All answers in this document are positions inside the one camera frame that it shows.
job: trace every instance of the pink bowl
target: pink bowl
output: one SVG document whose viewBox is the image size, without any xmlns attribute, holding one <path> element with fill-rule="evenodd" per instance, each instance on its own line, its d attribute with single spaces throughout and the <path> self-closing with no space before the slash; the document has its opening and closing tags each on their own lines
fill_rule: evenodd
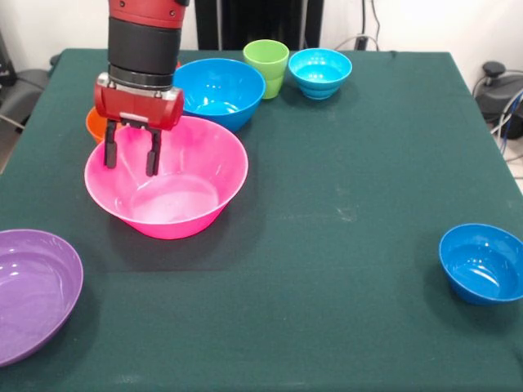
<svg viewBox="0 0 523 392">
<path fill-rule="evenodd" d="M 104 166 L 104 144 L 85 167 L 93 200 L 136 230 L 162 239 L 184 238 L 207 228 L 239 192 L 247 177 L 245 148 L 231 132 L 208 120 L 182 116 L 162 132 L 159 174 L 145 174 L 148 131 L 116 133 L 116 168 Z"/>
</svg>

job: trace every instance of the plastic bowl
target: plastic bowl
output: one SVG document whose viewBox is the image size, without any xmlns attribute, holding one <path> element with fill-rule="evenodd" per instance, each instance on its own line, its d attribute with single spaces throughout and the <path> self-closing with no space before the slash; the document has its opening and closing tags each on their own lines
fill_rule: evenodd
<svg viewBox="0 0 523 392">
<path fill-rule="evenodd" d="M 101 117 L 96 108 L 89 110 L 85 119 L 85 126 L 87 131 L 91 134 L 92 138 L 98 144 L 105 139 L 105 130 L 107 129 L 107 118 Z M 116 129 L 122 127 L 122 124 L 117 124 Z"/>
<path fill-rule="evenodd" d="M 184 238 L 205 229 L 247 176 L 247 153 L 238 138 L 202 118 L 182 116 L 162 132 L 157 176 L 145 174 L 149 132 L 122 127 L 115 139 L 116 168 L 104 166 L 103 144 L 87 160 L 87 191 L 109 214 L 150 237 Z"/>
<path fill-rule="evenodd" d="M 80 256 L 64 239 L 31 229 L 0 232 L 0 367 L 42 348 L 80 296 Z"/>
<path fill-rule="evenodd" d="M 174 85 L 183 89 L 184 113 L 238 131 L 254 114 L 266 89 L 250 65 L 227 59 L 197 60 L 182 65 Z"/>
<path fill-rule="evenodd" d="M 491 305 L 523 297 L 523 243 L 497 227 L 460 225 L 440 241 L 450 285 L 466 302 Z"/>
<path fill-rule="evenodd" d="M 311 48 L 294 54 L 288 68 L 307 98 L 326 100 L 351 74 L 352 63 L 338 51 Z"/>
</svg>

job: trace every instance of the blue bowl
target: blue bowl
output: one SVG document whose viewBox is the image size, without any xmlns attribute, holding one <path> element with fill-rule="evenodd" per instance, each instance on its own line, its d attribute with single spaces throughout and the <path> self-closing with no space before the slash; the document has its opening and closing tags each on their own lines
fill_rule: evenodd
<svg viewBox="0 0 523 392">
<path fill-rule="evenodd" d="M 182 65 L 174 86 L 183 89 L 184 113 L 238 131 L 254 114 L 265 93 L 265 80 L 236 60 L 205 59 Z"/>
<path fill-rule="evenodd" d="M 523 297 L 523 243 L 504 230 L 456 226 L 440 241 L 440 261 L 466 302 L 492 305 Z"/>
<path fill-rule="evenodd" d="M 311 48 L 291 57 L 288 68 L 307 98 L 326 100 L 352 72 L 352 63 L 330 49 Z"/>
</svg>

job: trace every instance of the green tablecloth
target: green tablecloth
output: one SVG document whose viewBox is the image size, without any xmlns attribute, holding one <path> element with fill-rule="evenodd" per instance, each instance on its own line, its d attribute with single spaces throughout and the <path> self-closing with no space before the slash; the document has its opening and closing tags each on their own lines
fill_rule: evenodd
<svg viewBox="0 0 523 392">
<path fill-rule="evenodd" d="M 0 229 L 71 242 L 84 288 L 47 346 L 0 369 L 0 390 L 522 390 L 521 305 L 466 305 L 439 266 L 453 225 L 523 237 L 520 191 L 454 62 L 349 57 L 323 102 L 288 75 L 238 134 L 239 195 L 201 234 L 161 241 L 88 196 L 84 120 L 106 52 L 66 51 L 0 176 Z"/>
</svg>

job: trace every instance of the green cup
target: green cup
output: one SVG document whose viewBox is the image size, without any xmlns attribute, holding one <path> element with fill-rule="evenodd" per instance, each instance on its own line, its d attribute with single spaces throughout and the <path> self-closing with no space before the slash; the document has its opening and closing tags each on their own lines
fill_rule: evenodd
<svg viewBox="0 0 523 392">
<path fill-rule="evenodd" d="M 284 82 L 288 62 L 288 47 L 271 39 L 252 41 L 244 47 L 244 60 L 263 75 L 267 84 L 264 100 L 278 95 Z"/>
</svg>

